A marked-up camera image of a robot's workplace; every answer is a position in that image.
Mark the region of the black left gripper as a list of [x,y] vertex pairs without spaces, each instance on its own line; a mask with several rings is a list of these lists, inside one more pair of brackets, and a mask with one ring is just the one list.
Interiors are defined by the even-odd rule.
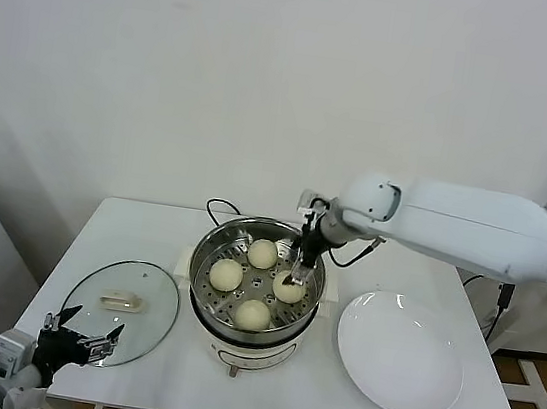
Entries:
[[77,305],[63,308],[55,315],[51,312],[46,314],[33,357],[33,365],[42,380],[52,381],[56,372],[70,363],[84,366],[88,362],[104,360],[114,353],[124,324],[105,336],[97,337],[87,337],[63,327],[81,309],[82,306]]

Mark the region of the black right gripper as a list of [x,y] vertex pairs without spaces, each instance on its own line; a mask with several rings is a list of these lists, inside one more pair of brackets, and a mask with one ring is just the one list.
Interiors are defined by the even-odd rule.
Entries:
[[315,214],[305,217],[302,225],[299,252],[292,264],[290,273],[283,279],[284,285],[306,284],[313,275],[316,261],[324,252],[325,238],[320,233],[319,221]]

